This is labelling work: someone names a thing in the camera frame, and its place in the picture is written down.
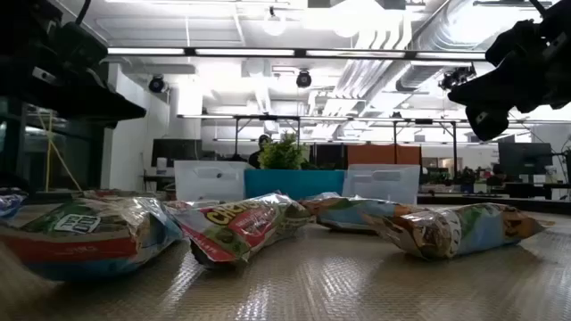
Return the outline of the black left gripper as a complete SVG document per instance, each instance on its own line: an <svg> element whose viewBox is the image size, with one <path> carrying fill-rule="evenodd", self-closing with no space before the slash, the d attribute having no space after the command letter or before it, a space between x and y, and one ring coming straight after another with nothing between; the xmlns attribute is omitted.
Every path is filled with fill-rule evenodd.
<svg viewBox="0 0 571 321"><path fill-rule="evenodd" d="M92 70L53 74L8 56L1 57L1 96L56 111L65 119L81 119L106 128L146 115L144 107L108 90Z"/></svg>

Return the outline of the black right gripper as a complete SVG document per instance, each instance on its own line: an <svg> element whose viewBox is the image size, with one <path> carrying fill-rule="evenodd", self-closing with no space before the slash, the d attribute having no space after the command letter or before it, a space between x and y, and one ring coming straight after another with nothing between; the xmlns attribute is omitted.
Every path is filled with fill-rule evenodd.
<svg viewBox="0 0 571 321"><path fill-rule="evenodd" d="M509 125L509 113L529 113L541 105L560 109L570 102L570 66L541 52L516 50L480 78L455 86L448 98L466 107L476 136L489 141Z"/></svg>

